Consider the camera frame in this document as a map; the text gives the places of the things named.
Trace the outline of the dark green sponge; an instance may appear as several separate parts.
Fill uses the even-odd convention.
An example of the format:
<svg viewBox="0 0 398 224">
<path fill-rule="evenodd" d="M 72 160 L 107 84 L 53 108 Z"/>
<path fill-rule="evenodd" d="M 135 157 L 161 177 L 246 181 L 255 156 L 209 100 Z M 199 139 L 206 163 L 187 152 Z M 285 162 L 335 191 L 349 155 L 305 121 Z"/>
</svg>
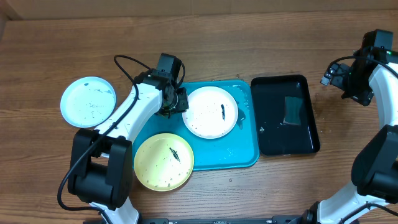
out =
<svg viewBox="0 0 398 224">
<path fill-rule="evenodd" d="M 284 124 L 301 125 L 300 110 L 303 105 L 303 99 L 286 96 L 284 101 Z"/>
</svg>

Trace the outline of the yellow plate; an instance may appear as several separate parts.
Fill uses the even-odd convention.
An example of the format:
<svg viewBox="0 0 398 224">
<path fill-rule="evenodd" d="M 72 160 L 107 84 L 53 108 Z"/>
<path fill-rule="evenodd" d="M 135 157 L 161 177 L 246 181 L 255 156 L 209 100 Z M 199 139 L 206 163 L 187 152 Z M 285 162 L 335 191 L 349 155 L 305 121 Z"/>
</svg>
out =
<svg viewBox="0 0 398 224">
<path fill-rule="evenodd" d="M 148 189 L 166 192 L 182 186 L 191 176 L 194 153 L 176 134 L 156 134 L 145 140 L 134 156 L 134 172 Z"/>
</svg>

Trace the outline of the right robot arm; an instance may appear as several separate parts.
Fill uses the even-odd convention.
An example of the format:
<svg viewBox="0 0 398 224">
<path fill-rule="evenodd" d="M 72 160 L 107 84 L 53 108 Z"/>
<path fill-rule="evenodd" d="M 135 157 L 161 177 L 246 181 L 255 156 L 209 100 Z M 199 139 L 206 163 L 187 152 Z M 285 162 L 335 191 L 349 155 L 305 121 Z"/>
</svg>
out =
<svg viewBox="0 0 398 224">
<path fill-rule="evenodd" d="M 354 160 L 350 182 L 292 223 L 356 223 L 375 208 L 397 215 L 387 207 L 397 203 L 397 63 L 378 65 L 368 81 L 376 96 L 379 132 Z"/>
</svg>

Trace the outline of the white plate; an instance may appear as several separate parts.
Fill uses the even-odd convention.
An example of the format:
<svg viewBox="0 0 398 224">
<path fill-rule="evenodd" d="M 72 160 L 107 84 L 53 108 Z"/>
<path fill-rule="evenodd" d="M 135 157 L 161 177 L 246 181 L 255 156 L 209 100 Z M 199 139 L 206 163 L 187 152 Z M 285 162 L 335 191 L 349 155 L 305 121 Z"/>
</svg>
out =
<svg viewBox="0 0 398 224">
<path fill-rule="evenodd" d="M 236 100 L 217 86 L 204 86 L 188 95 L 188 109 L 182 114 L 191 133 L 205 139 L 227 135 L 238 120 Z"/>
</svg>

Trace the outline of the light blue plate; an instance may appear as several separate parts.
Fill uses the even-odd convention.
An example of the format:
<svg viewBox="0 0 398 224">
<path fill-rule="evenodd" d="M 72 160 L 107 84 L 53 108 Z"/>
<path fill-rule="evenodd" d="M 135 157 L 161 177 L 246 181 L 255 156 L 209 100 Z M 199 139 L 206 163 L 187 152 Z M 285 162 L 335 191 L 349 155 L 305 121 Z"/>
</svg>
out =
<svg viewBox="0 0 398 224">
<path fill-rule="evenodd" d="M 78 128 L 90 128 L 106 121 L 116 106 L 112 85 L 100 77 L 74 81 L 63 92 L 60 112 L 64 120 Z"/>
</svg>

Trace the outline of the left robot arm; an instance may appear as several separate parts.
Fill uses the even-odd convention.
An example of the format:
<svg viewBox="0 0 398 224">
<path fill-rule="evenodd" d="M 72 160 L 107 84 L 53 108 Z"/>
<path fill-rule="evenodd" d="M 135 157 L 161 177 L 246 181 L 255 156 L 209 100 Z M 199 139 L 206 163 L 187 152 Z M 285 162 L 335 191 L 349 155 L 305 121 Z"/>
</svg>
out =
<svg viewBox="0 0 398 224">
<path fill-rule="evenodd" d="M 76 195 L 105 223 L 139 223 L 132 206 L 132 143 L 154 114 L 171 116 L 188 109 L 187 91 L 170 83 L 134 84 L 122 105 L 94 130 L 80 129 L 73 138 L 70 169 L 58 189 Z"/>
</svg>

